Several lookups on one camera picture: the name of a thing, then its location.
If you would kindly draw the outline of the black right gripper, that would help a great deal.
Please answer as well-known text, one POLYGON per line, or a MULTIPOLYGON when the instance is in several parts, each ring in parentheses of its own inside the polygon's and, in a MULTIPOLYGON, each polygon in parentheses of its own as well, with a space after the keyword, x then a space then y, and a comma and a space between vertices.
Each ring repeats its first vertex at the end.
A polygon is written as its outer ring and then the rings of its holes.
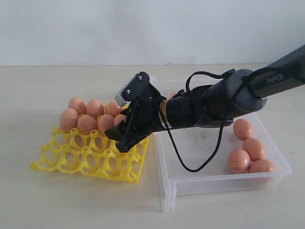
POLYGON ((122 120, 104 133, 109 139, 118 141, 115 146, 119 152, 127 153, 154 132, 231 125, 233 118, 229 115, 212 113, 212 103, 208 98, 211 90, 212 85, 204 85, 190 91, 180 90, 171 99, 160 95, 145 101, 137 97, 123 111, 126 121, 122 120))

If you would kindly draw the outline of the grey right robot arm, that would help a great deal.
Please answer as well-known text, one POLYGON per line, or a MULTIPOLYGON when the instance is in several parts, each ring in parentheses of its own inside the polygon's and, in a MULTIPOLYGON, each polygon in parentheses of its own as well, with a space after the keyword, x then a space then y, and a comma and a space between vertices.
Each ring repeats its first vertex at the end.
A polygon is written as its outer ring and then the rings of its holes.
POLYGON ((219 128, 234 118, 261 110, 271 95, 305 83, 305 49, 300 47, 267 67, 229 70, 213 85, 185 87, 168 99, 137 73, 116 94, 126 120, 105 131, 122 153, 154 132, 189 127, 219 128))

